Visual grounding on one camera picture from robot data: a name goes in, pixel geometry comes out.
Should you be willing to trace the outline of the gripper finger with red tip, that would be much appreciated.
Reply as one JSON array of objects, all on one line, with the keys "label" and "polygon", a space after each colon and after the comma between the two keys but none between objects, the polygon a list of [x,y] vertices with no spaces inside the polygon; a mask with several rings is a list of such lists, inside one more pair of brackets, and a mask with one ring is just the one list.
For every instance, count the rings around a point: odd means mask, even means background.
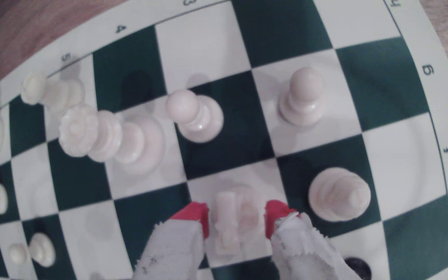
[{"label": "gripper finger with red tip", "polygon": [[265,236],[280,279],[360,279],[308,214],[283,201],[266,202]]},{"label": "gripper finger with red tip", "polygon": [[209,208],[193,201],[156,224],[137,261],[133,279],[196,279],[209,237]]}]

